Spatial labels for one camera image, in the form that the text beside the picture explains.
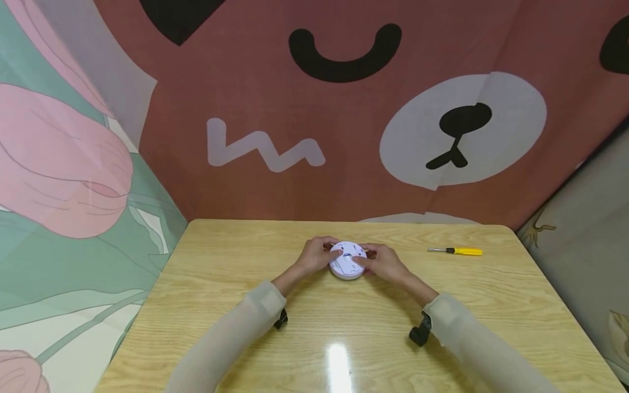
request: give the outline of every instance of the person's left hand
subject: person's left hand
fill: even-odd
[[[338,239],[331,236],[317,236],[306,242],[295,267],[303,269],[306,275],[317,272],[339,257],[343,250],[330,251],[338,243]]]

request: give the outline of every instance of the wood grain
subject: wood grain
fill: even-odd
[[[161,392],[198,338],[308,238],[387,243],[409,269],[461,300],[562,392],[623,392],[511,230],[461,224],[195,220],[188,226],[97,392]],[[481,257],[428,253],[471,246]],[[288,299],[289,322],[254,343],[220,392],[466,392],[474,379],[431,337],[408,332],[420,308],[377,277],[324,270]]]

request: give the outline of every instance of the beige sleeve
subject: beige sleeve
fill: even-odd
[[[164,392],[214,392],[242,351],[273,326],[285,305],[273,284],[261,283],[190,348]]]
[[[448,294],[424,308],[431,332],[463,367],[471,368],[495,392],[558,392],[537,369]]]

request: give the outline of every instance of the pink petal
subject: pink petal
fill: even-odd
[[[133,164],[109,129],[43,94],[0,84],[0,205],[60,235],[100,235],[126,207]]]
[[[0,393],[36,393],[41,380],[42,366],[31,357],[0,362]]]
[[[30,357],[31,355],[29,355],[28,353],[24,351],[7,351],[7,350],[0,351],[0,362],[9,360],[9,359],[30,358]]]
[[[43,375],[40,379],[40,384],[37,387],[35,393],[50,393],[50,386],[48,385],[48,381],[46,380],[46,378],[43,377]]]
[[[34,0],[4,0],[37,50],[90,104],[110,118],[113,113],[92,85],[64,42],[50,26]]]

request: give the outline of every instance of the white zigzag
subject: white zigzag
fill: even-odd
[[[213,167],[242,157],[257,149],[262,159],[273,172],[282,172],[305,158],[313,167],[325,163],[325,157],[314,139],[301,140],[284,154],[279,155],[273,141],[264,131],[254,131],[244,138],[227,146],[227,127],[223,120],[211,118],[207,123],[208,130],[208,162]]]

